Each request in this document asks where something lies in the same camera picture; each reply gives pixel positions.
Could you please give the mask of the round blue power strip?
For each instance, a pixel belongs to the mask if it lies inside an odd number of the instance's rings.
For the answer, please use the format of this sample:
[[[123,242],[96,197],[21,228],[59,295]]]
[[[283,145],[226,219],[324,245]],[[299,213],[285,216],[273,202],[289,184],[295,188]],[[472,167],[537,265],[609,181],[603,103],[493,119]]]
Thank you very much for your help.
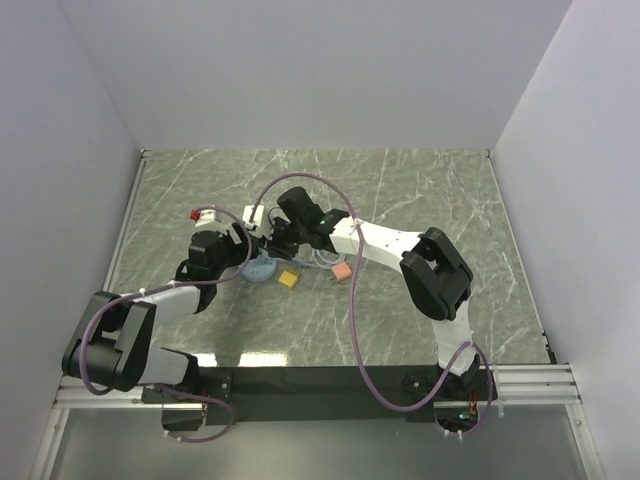
[[[247,263],[241,272],[241,276],[250,283],[263,283],[273,277],[277,271],[277,266],[276,259],[260,255]]]

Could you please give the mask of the yellow charger plug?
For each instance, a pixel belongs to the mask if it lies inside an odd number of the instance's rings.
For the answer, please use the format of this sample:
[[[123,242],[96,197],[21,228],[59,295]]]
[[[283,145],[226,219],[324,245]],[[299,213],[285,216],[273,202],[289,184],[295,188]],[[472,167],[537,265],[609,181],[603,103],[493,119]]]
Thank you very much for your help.
[[[300,273],[294,270],[284,270],[278,278],[278,282],[288,289],[293,289],[299,282]]]

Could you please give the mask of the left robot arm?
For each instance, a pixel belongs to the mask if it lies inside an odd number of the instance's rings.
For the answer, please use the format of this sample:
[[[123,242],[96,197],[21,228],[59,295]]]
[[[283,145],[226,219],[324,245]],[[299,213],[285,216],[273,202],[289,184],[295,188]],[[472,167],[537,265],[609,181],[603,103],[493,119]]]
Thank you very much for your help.
[[[202,390],[197,358],[168,348],[154,349],[154,329],[167,320],[205,310],[226,279],[258,255],[261,241],[233,223],[227,233],[194,233],[188,257],[167,284],[130,294],[94,293],[61,361],[65,376],[104,395],[138,385],[164,384],[176,401],[186,402]]]

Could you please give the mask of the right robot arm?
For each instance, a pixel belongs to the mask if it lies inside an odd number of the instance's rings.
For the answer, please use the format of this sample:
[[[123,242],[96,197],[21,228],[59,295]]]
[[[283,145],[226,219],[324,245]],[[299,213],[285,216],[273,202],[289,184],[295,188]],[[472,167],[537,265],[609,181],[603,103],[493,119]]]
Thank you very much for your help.
[[[475,388],[480,366],[468,313],[473,273],[443,231],[394,230],[364,222],[350,209],[325,212],[302,187],[280,195],[277,205],[285,217],[271,228],[271,251],[287,258],[306,244],[352,255],[356,268],[366,259],[399,272],[414,306],[432,321],[440,390],[460,399]]]

